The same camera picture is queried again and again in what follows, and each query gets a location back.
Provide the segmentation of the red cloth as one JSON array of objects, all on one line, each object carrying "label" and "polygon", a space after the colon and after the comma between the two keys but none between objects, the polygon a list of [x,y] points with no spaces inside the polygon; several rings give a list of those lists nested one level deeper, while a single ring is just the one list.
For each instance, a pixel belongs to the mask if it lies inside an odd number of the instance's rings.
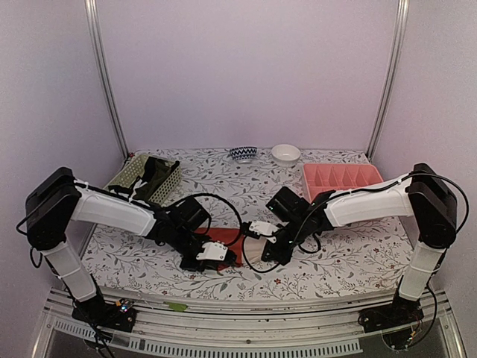
[{"label": "red cloth", "polygon": [[206,234],[211,237],[211,242],[220,242],[236,254],[236,261],[234,263],[216,261],[218,263],[218,272],[229,268],[241,268],[247,264],[244,257],[253,266],[262,263],[261,255],[267,239],[263,237],[254,239],[241,234],[238,240],[232,244],[232,241],[237,238],[238,232],[238,229],[212,228]]}]

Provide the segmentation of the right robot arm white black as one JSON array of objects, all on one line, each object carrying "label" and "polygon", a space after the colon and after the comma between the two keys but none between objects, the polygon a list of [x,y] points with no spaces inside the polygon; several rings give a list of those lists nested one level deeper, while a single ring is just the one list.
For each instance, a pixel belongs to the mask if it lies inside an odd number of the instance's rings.
[{"label": "right robot arm white black", "polygon": [[414,313],[426,284],[445,252],[455,242],[464,220],[458,220],[457,183],[418,163],[409,173],[384,183],[348,190],[328,190],[313,201],[284,186],[266,207],[283,226],[271,233],[262,260],[286,265],[294,249],[312,234],[321,234],[356,222],[387,217],[412,217],[419,236],[411,261],[403,271],[395,302],[385,310],[392,325],[401,325]]}]

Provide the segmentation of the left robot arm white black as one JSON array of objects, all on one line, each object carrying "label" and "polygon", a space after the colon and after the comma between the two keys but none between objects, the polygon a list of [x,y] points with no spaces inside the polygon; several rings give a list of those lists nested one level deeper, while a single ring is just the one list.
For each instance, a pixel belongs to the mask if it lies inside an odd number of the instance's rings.
[{"label": "left robot arm white black", "polygon": [[142,203],[90,186],[77,180],[71,169],[60,167],[26,198],[25,217],[16,230],[46,258],[72,297],[82,303],[83,313],[103,324],[111,316],[110,306],[99,298],[100,289],[67,242],[69,223],[105,225],[165,243],[181,255],[184,270],[202,272],[234,265],[236,254],[229,244],[198,233],[212,219],[198,197],[190,195],[166,207]]}]

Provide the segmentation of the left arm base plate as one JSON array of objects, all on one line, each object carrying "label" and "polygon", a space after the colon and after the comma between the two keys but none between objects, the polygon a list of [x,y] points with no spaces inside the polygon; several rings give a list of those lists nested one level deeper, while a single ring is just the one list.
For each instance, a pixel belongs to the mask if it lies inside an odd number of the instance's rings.
[{"label": "left arm base plate", "polygon": [[84,302],[75,301],[72,318],[88,324],[131,333],[136,323],[137,310],[123,304],[107,303],[102,297]]}]

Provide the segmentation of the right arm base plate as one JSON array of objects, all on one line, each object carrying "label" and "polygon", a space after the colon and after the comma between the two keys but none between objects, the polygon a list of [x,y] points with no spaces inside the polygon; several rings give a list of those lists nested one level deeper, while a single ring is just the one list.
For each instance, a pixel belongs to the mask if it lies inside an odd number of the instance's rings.
[{"label": "right arm base plate", "polygon": [[414,307],[386,304],[363,309],[358,313],[358,323],[365,333],[399,327],[404,324],[421,321],[424,314],[419,305]]}]

